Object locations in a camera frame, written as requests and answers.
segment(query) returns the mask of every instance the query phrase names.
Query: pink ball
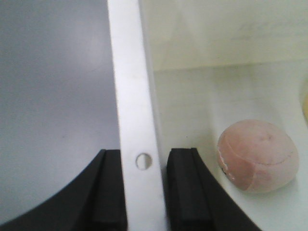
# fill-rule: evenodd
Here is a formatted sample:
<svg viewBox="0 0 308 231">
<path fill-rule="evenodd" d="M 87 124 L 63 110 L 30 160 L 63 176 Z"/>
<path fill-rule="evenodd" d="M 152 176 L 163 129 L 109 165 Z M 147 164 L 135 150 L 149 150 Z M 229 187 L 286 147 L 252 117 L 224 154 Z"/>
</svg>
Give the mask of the pink ball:
<svg viewBox="0 0 308 231">
<path fill-rule="evenodd" d="M 286 133 L 268 122 L 248 119 L 221 134 L 218 164 L 239 189 L 265 193 L 290 182 L 298 171 L 299 159 Z"/>
</svg>

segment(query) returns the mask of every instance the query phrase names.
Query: black curved base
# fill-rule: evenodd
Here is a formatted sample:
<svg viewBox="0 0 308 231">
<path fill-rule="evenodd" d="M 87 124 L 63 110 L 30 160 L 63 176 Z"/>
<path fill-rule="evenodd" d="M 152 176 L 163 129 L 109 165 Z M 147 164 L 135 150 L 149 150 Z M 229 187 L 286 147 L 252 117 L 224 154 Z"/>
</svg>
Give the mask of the black curved base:
<svg viewBox="0 0 308 231">
<path fill-rule="evenodd" d="M 119 150 L 101 150 L 55 196 L 0 226 L 1 231 L 124 231 L 127 227 Z"/>
</svg>

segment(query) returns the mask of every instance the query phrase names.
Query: hole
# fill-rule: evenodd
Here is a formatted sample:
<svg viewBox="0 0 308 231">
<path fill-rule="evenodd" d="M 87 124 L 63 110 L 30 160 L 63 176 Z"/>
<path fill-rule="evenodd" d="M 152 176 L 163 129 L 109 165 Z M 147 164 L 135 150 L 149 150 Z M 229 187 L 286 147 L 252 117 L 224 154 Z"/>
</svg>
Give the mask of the hole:
<svg viewBox="0 0 308 231">
<path fill-rule="evenodd" d="M 140 170 L 147 170 L 152 165 L 152 158 L 147 153 L 141 153 L 136 158 L 136 166 Z"/>
</svg>

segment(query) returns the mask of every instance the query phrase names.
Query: metal strip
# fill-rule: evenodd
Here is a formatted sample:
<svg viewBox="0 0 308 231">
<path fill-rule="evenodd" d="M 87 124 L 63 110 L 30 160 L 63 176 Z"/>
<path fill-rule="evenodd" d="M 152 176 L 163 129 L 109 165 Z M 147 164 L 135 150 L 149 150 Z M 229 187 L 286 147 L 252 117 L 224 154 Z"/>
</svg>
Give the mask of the metal strip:
<svg viewBox="0 0 308 231">
<path fill-rule="evenodd" d="M 165 231 L 167 217 L 140 4 L 138 0 L 109 0 L 108 9 L 128 229 Z"/>
</svg>

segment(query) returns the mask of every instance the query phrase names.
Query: white surface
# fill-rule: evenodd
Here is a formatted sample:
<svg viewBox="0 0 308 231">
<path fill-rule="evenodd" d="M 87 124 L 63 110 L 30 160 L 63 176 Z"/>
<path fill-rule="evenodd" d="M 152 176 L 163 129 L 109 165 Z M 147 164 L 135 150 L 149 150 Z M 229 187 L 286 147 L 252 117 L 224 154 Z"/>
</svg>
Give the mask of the white surface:
<svg viewBox="0 0 308 231">
<path fill-rule="evenodd" d="M 109 0 L 121 158 L 131 231 L 165 231 L 167 218 L 151 104 L 140 7 L 137 0 Z M 136 158 L 152 158 L 140 170 Z"/>
<path fill-rule="evenodd" d="M 143 0 L 155 70 L 308 56 L 307 0 Z"/>
<path fill-rule="evenodd" d="M 155 72 L 163 162 L 171 148 L 197 147 L 215 178 L 262 230 L 307 230 L 308 128 L 300 103 L 307 81 L 308 60 Z M 219 135 L 250 118 L 282 128 L 299 152 L 296 179 L 270 193 L 236 189 L 216 162 Z"/>
<path fill-rule="evenodd" d="M 119 135 L 105 1 L 0 0 L 0 224 Z"/>
</svg>

